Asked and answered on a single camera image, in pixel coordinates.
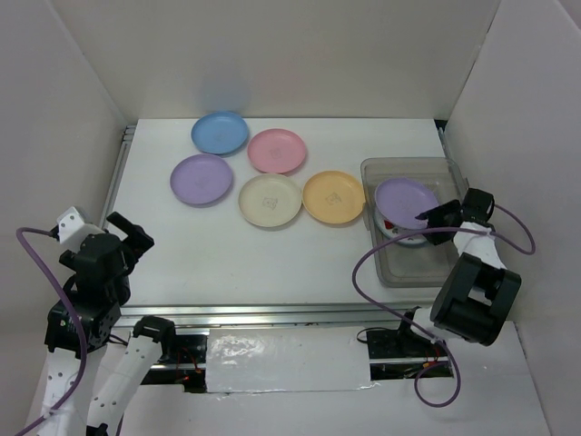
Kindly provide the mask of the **white watermelon pattern plate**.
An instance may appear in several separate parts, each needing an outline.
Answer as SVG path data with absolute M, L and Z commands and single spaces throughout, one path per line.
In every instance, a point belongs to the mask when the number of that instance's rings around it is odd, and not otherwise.
M 374 223 L 379 228 L 381 233 L 388 239 L 394 239 L 405 233 L 408 233 L 408 229 L 398 227 L 396 224 L 387 220 L 379 210 L 374 211 Z M 407 236 L 405 239 L 397 241 L 397 244 L 404 247 L 419 248 L 428 243 L 427 239 L 423 235 L 412 235 Z

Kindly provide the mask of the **lilac plastic plate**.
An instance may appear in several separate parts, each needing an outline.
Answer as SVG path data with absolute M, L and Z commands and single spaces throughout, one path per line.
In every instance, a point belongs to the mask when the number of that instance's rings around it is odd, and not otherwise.
M 374 192 L 377 209 L 389 222 L 408 230 L 425 228 L 423 213 L 439 207 L 437 196 L 424 184 L 409 178 L 381 182 Z
M 213 154 L 196 154 L 172 170 L 170 187 L 175 197 L 190 206 L 220 200 L 233 184 L 233 171 L 224 159 Z

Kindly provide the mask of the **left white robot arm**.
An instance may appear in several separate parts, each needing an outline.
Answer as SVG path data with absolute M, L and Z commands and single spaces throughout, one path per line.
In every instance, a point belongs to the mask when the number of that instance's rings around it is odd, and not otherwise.
M 94 382 L 111 332 L 131 291 L 129 276 L 154 246 L 144 229 L 111 213 L 120 238 L 88 222 L 75 207 L 53 229 L 65 248 L 61 265 L 72 271 L 47 317 L 47 376 L 39 435 L 114 435 L 151 366 L 178 354 L 174 322 L 146 315 L 138 321 L 122 359 L 100 391 Z

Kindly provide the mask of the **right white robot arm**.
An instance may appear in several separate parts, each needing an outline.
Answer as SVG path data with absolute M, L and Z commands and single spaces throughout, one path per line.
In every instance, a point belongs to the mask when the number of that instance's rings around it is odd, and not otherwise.
M 497 339 L 522 279 L 505 266 L 497 252 L 499 237 L 489 222 L 495 206 L 491 193 L 470 188 L 463 200 L 418 216 L 427 221 L 427 241 L 432 245 L 453 243 L 458 259 L 433 305 L 405 312 L 402 324 L 408 325 L 395 334 L 401 353 L 418 354 L 428 339 L 459 337 L 484 346 Z

